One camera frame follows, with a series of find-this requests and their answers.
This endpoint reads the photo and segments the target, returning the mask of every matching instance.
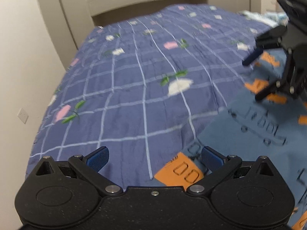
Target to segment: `electrical outlet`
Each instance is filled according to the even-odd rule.
[[[23,108],[20,108],[17,116],[19,117],[19,119],[23,122],[23,123],[26,123],[27,122],[27,119],[29,117],[29,115],[27,114],[27,112],[23,109]]]

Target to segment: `mattress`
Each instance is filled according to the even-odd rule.
[[[123,188],[150,184],[250,79],[241,60],[268,28],[186,4],[96,27],[51,99],[26,173],[44,155],[67,160],[107,146],[102,175]]]

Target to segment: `pink flower print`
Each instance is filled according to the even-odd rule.
[[[164,43],[164,47],[169,50],[169,49],[177,48],[178,44],[176,41],[170,41],[170,42]]]
[[[79,61],[78,58],[74,59],[73,62],[70,64],[71,67],[73,67],[75,64],[77,64]]]
[[[207,24],[207,23],[203,23],[202,26],[203,26],[203,28],[211,28],[211,25]]]
[[[69,112],[70,108],[71,108],[71,106],[68,105],[68,104],[66,106],[62,107],[62,109],[60,109],[58,111],[58,113],[56,114],[55,123],[57,121],[63,119],[67,115],[67,113]]]

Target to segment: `blue blanket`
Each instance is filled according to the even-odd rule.
[[[241,60],[267,29],[206,5],[96,27],[53,95],[27,174],[44,155],[67,160],[105,145],[101,174],[146,185],[249,79]]]
[[[281,77],[285,53],[271,50],[269,54],[270,58],[261,57],[248,83]],[[228,109],[198,135],[202,145],[223,155],[235,154],[246,161],[268,156],[294,195],[296,209],[289,221],[290,226],[296,224],[293,229],[306,229],[307,104],[303,101],[276,94],[257,103],[254,94],[243,88]]]

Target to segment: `orange pattern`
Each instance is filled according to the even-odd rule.
[[[298,119],[299,124],[307,124],[307,116],[300,116]]]
[[[268,101],[272,101],[274,103],[285,104],[287,103],[287,98],[284,96],[280,96],[278,94],[270,94],[267,96]]]
[[[302,217],[292,226],[292,230],[303,230],[307,222],[307,211],[302,215]]]
[[[279,61],[275,61],[275,57],[270,55],[268,52],[264,52],[261,55],[261,59],[269,62],[274,67],[279,67],[280,66],[280,62]]]
[[[265,88],[268,85],[269,85],[268,81],[260,79],[255,79],[253,84],[245,83],[245,87],[255,94],[260,92],[263,88]]]
[[[190,158],[179,152],[154,177],[167,186],[183,186],[187,190],[204,175]]]
[[[269,82],[266,80],[261,79],[255,79],[253,84],[245,83],[245,87],[249,89],[252,93],[257,94],[262,89],[264,89],[266,86],[269,85]],[[278,94],[270,94],[267,96],[267,100],[279,103],[279,104],[285,104],[287,102],[287,98],[284,96],[280,96]]]

